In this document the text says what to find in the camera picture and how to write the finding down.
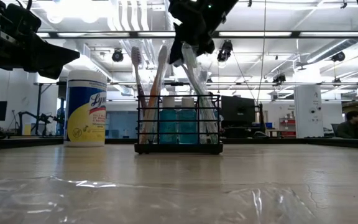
white container lid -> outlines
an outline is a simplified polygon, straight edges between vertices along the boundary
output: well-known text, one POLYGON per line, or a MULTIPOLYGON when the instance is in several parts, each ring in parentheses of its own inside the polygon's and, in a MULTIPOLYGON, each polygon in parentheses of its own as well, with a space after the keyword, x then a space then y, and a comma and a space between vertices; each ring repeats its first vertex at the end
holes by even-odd
POLYGON ((192 97, 183 97, 181 99, 182 107, 194 107, 194 99, 192 97))
POLYGON ((162 98, 162 106, 163 107, 172 107, 172 108, 174 108, 175 107, 175 97, 164 96, 162 98))
POLYGON ((91 70, 73 70, 68 74, 68 81, 70 80, 89 80, 107 84, 106 76, 91 70))

wooden table surface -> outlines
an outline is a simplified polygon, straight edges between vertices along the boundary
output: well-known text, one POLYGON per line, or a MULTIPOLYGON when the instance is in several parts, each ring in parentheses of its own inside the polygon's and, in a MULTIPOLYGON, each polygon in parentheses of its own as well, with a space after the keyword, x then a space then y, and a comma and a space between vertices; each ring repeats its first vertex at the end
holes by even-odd
POLYGON ((131 145, 0 150, 0 179, 65 180, 234 190, 290 187, 325 223, 358 223, 358 149, 312 145, 227 145, 220 156, 137 155, 131 145))

wire toothbrush holder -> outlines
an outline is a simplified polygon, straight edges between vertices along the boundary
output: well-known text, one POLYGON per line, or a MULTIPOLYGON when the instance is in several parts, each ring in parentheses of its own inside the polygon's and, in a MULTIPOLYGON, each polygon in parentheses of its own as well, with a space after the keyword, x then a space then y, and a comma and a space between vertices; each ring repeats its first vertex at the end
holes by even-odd
POLYGON ((137 143, 135 144, 135 152, 139 154, 149 154, 152 152, 157 153, 202 153, 202 154, 220 154, 223 151, 223 144, 221 142, 221 124, 220 124, 220 95, 170 95, 170 96, 162 96, 162 95, 146 95, 146 96, 138 96, 137 97, 137 143), (160 106, 162 102, 162 97, 193 97, 196 98, 196 104, 194 107, 163 107, 160 106), (200 99, 207 98, 213 102, 213 107, 202 107, 200 106, 200 99), (154 107, 141 107, 140 99, 146 98, 146 100, 150 98, 156 98, 157 103, 154 107), (175 120, 161 120, 160 117, 160 110, 175 110, 175 109, 191 109, 196 111, 196 120, 186 120, 186 119, 175 119, 175 120), (156 110, 157 115, 155 116, 157 119, 142 119, 142 110, 156 110), (217 116, 215 119, 201 119, 201 110, 216 110, 217 116), (196 131, 195 132, 174 132, 174 133, 163 133, 160 130, 160 123, 162 122, 195 122, 196 123, 196 131), (201 128, 203 122, 214 122, 217 124, 217 132, 208 132, 208 131, 201 131, 206 130, 206 128, 201 128), (145 123, 154 123, 152 132, 144 132, 142 133, 142 125, 145 123), (173 134, 173 135, 184 135, 184 134, 195 134, 197 135, 197 143, 196 144, 180 144, 177 142, 176 144, 162 144, 160 141, 161 135, 164 134, 173 134), (142 135, 152 135, 153 141, 147 141, 146 143, 141 143, 142 135), (202 136, 209 136, 211 137, 214 135, 217 138, 217 141, 211 141, 206 137, 206 141, 203 141, 202 144, 202 136))

chair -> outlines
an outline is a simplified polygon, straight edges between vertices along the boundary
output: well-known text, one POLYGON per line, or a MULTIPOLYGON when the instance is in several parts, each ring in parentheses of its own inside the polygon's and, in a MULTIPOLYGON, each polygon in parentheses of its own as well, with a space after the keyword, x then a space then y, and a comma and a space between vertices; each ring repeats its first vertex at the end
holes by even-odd
POLYGON ((335 137, 338 137, 337 130, 338 130, 339 124, 331 124, 331 126, 333 127, 335 137))

black wire basket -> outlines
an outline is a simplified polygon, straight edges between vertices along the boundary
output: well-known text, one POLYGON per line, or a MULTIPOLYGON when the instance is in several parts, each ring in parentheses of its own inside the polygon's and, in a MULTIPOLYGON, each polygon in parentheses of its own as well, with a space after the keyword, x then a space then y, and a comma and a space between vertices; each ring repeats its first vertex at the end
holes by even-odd
POLYGON ((221 142, 221 124, 220 124, 220 110, 219 110, 219 99, 220 95, 171 95, 171 96, 162 96, 162 95, 147 95, 147 96, 138 96, 137 101, 137 143, 135 144, 135 152, 139 154, 149 154, 149 153, 202 153, 202 154, 215 154, 218 155, 223 152, 223 144, 221 142), (143 108, 140 105, 141 98, 157 98, 157 106, 156 107, 150 107, 150 108, 143 108), (195 107, 191 108, 176 108, 176 107, 163 107, 160 106, 160 103, 162 102, 162 97, 196 97, 196 104, 195 107), (213 107, 202 107, 200 106, 200 98, 205 97, 208 98, 213 102, 213 107), (159 111, 162 109, 193 109, 196 111, 197 118, 196 120, 185 120, 185 119, 176 119, 176 120, 161 120, 160 119, 160 113, 159 111), (153 120, 143 120, 142 119, 142 111, 143 110, 157 110, 157 119, 153 120), (217 117, 216 119, 201 119, 200 118, 200 112, 201 110, 216 110, 217 111, 217 117), (141 133, 141 124, 146 122, 152 122, 156 123, 156 132, 151 133, 141 133), (196 122, 197 123, 197 129, 196 132, 175 132, 175 133, 162 133, 160 132, 160 123, 161 122, 196 122), (216 133, 209 133, 209 132, 201 132, 200 126, 201 122, 216 122, 218 125, 218 132, 216 133), (153 141, 147 141, 145 144, 140 143, 140 136, 141 135, 154 135, 153 141), (182 135, 182 134, 196 134, 197 135, 197 144, 180 144, 177 142, 177 144, 162 144, 160 143, 160 135, 164 134, 175 134, 175 135, 182 135), (201 135, 216 135, 217 141, 212 142, 207 138, 207 141, 205 144, 201 143, 201 135))

